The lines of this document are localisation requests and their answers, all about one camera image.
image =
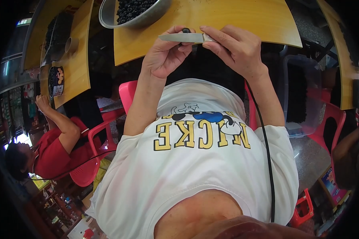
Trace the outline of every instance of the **woman in red shirt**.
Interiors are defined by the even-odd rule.
[[[37,96],[36,104],[45,115],[50,130],[41,137],[34,152],[24,143],[11,143],[8,146],[6,164],[14,179],[26,179],[29,172],[45,179],[58,179],[95,156],[87,134],[103,119],[90,90],[68,102],[71,106],[69,113],[64,105],[67,115],[75,115],[70,119],[52,109],[46,96]],[[94,138],[95,146],[100,147],[105,140],[104,129]]]

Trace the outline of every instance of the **forearm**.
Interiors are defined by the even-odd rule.
[[[48,123],[49,121],[52,121],[62,133],[77,133],[77,131],[80,131],[79,127],[75,125],[68,117],[60,114],[52,108],[45,110],[44,115],[46,116]]]
[[[343,156],[345,156],[357,140],[359,140],[358,128],[351,132],[348,136],[346,136],[336,145],[336,147],[332,150],[332,159],[334,161],[337,161]]]
[[[253,97],[261,112],[263,125],[284,126],[284,115],[281,104],[271,83],[268,69],[265,65],[256,78],[246,79],[253,91]],[[261,125],[258,114],[257,124]]]
[[[166,79],[141,72],[133,103],[125,120],[125,135],[138,135],[156,120],[157,106],[165,83]]]
[[[45,116],[45,119],[46,119],[47,122],[48,122],[49,130],[54,129],[54,128],[57,127],[56,123],[53,122],[50,118],[48,118],[47,116]]]

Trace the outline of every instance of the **transparent plastic container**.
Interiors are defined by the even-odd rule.
[[[153,24],[158,21],[170,8],[172,0],[157,0],[151,7],[139,16],[125,22],[124,24],[117,25],[116,12],[118,10],[118,1],[116,0],[104,0],[101,3],[98,18],[100,23],[105,28],[142,28]]]
[[[321,69],[316,60],[305,55],[287,55],[283,59],[283,74],[278,84],[277,95],[281,102],[284,118],[287,119],[289,100],[288,64],[303,68],[307,80],[306,120],[302,123],[286,122],[290,138],[313,134],[319,125],[323,102],[321,101]]]

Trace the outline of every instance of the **red shirt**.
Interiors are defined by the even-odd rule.
[[[87,127],[78,118],[72,117],[71,121],[75,123],[81,130],[85,131]],[[80,138],[88,135],[89,130],[81,133]],[[33,172],[45,179],[58,179],[69,173],[85,161],[89,160],[93,155],[89,142],[86,142],[82,147],[73,150],[68,154],[61,145],[58,137],[61,131],[59,128],[54,128],[46,132],[38,141],[38,148],[36,151],[36,159],[33,165]],[[98,137],[94,138],[96,148],[101,147],[101,142]]]

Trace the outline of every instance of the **hand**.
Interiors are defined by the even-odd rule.
[[[186,26],[173,26],[169,30],[163,33],[180,33]],[[182,46],[178,47],[180,42],[163,41],[159,38],[154,42],[146,54],[144,61],[142,62],[141,73],[148,73],[157,78],[166,79],[170,73],[172,73],[185,58],[191,53],[191,42],[183,42]]]
[[[36,96],[36,105],[40,109],[40,111],[44,114],[45,111],[47,111],[50,108],[48,97],[43,95]]]
[[[247,81],[268,74],[261,60],[261,39],[258,36],[232,25],[226,25],[220,31],[210,26],[201,26],[200,29],[220,43],[204,42],[203,47],[214,52]]]

